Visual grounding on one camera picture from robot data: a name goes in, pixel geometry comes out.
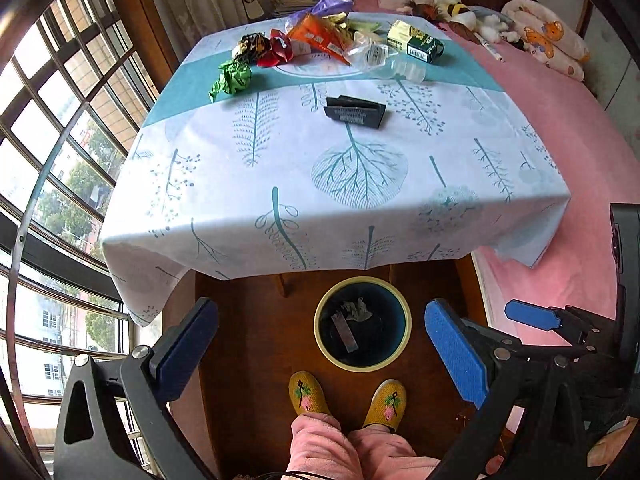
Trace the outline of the right hand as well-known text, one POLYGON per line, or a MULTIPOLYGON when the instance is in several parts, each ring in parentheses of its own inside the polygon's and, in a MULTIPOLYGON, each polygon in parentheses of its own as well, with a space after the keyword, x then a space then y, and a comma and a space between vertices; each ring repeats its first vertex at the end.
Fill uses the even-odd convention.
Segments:
POLYGON ((627 417, 623 426, 609 432, 593 445, 587 455, 587 465, 589 467, 610 466, 616 456, 620 454, 629 436, 634 431, 637 422, 638 419, 627 417))

